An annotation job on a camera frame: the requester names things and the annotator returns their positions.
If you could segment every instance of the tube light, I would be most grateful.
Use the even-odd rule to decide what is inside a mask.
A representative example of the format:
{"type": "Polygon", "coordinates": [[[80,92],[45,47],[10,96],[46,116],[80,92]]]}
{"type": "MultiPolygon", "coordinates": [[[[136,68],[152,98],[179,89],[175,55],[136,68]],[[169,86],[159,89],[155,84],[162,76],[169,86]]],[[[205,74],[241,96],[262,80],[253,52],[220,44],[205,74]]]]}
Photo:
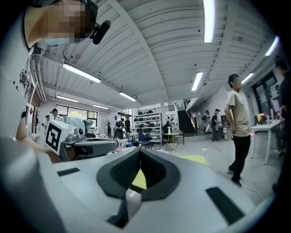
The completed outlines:
{"type": "Polygon", "coordinates": [[[214,32],[215,0],[203,0],[204,9],[204,43],[211,43],[214,32]]]}
{"type": "Polygon", "coordinates": [[[254,75],[254,73],[249,73],[249,75],[247,77],[244,78],[244,80],[241,82],[242,84],[244,84],[244,82],[246,82],[249,78],[251,78],[254,75]]]}
{"type": "Polygon", "coordinates": [[[94,81],[94,82],[97,82],[97,83],[101,82],[101,79],[99,79],[97,77],[94,77],[94,76],[92,76],[92,75],[90,75],[90,74],[88,74],[88,73],[86,73],[86,72],[84,72],[84,71],[72,66],[71,64],[64,63],[63,64],[63,68],[66,69],[66,70],[69,70],[69,71],[71,71],[73,73],[76,73],[78,75],[81,75],[81,76],[83,76],[83,77],[85,77],[87,79],[90,79],[91,81],[94,81]]]}
{"type": "Polygon", "coordinates": [[[63,97],[63,96],[57,96],[58,99],[62,99],[62,100],[68,100],[68,101],[72,101],[72,102],[79,102],[78,100],[73,100],[73,99],[70,99],[70,98],[67,98],[67,97],[63,97]]]}
{"type": "Polygon", "coordinates": [[[131,98],[130,96],[128,96],[127,94],[123,93],[123,92],[119,92],[120,95],[132,100],[132,101],[136,101],[134,98],[131,98]]]}
{"type": "Polygon", "coordinates": [[[276,38],[274,39],[272,45],[270,46],[270,48],[268,49],[267,53],[265,54],[265,56],[270,56],[271,53],[274,51],[274,49],[277,47],[279,43],[279,37],[276,36],[276,38]]]}
{"type": "Polygon", "coordinates": [[[98,108],[103,108],[103,109],[109,109],[109,108],[107,108],[107,107],[102,107],[102,106],[98,106],[98,105],[95,105],[95,104],[93,104],[92,106],[93,106],[93,107],[98,107],[98,108]]]}
{"type": "Polygon", "coordinates": [[[202,75],[203,75],[203,72],[198,72],[196,74],[196,78],[195,78],[195,81],[194,81],[194,84],[193,84],[193,87],[192,87],[192,91],[196,91],[198,85],[199,85],[199,82],[202,78],[202,75]]]}

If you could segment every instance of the beige t-shirt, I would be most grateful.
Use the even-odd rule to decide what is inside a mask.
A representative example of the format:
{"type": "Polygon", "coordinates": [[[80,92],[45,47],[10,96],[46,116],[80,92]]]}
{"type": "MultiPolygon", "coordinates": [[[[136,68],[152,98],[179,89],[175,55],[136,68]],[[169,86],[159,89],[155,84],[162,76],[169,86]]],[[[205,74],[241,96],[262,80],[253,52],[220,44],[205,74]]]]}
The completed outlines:
{"type": "Polygon", "coordinates": [[[250,122],[247,117],[247,111],[240,94],[236,91],[231,91],[228,96],[226,105],[232,105],[231,108],[233,121],[235,122],[236,132],[234,136],[246,137],[250,134],[250,122]]]}

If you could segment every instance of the round yellow table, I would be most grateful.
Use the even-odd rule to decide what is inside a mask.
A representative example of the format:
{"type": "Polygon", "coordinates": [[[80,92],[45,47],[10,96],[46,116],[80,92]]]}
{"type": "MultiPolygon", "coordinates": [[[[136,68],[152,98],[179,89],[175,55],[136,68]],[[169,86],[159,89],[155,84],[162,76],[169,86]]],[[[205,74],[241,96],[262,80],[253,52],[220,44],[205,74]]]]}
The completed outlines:
{"type": "Polygon", "coordinates": [[[179,135],[179,133],[165,133],[165,135],[168,135],[168,140],[167,140],[166,150],[167,150],[167,148],[168,148],[168,144],[169,144],[170,136],[172,136],[172,138],[173,138],[173,143],[174,143],[174,149],[175,149],[175,152],[177,152],[176,147],[177,147],[177,149],[178,149],[178,145],[177,145],[177,143],[176,143],[175,135],[179,135]]]}

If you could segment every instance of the man in beige t-shirt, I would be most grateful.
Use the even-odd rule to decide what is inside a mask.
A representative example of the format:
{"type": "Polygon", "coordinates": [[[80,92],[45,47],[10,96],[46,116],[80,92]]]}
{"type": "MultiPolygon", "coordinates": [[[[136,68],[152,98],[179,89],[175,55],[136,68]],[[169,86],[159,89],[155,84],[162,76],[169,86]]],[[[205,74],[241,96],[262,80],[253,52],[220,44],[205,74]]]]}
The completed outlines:
{"type": "Polygon", "coordinates": [[[232,88],[224,112],[231,124],[231,133],[236,148],[236,158],[228,167],[228,173],[233,174],[231,180],[241,186],[240,174],[245,165],[245,159],[249,152],[251,137],[250,123],[244,102],[240,97],[241,80],[238,75],[233,74],[228,78],[228,83],[232,88]]]}

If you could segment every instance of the blue chair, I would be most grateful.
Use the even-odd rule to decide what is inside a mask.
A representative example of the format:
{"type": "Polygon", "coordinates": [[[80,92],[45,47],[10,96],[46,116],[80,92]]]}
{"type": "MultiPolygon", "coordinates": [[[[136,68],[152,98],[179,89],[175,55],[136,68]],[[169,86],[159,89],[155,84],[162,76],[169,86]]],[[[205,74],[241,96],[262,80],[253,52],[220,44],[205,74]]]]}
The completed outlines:
{"type": "Polygon", "coordinates": [[[141,148],[145,146],[146,149],[146,146],[148,146],[148,148],[151,146],[151,142],[146,141],[146,137],[143,133],[138,133],[138,142],[141,144],[141,148]]]}

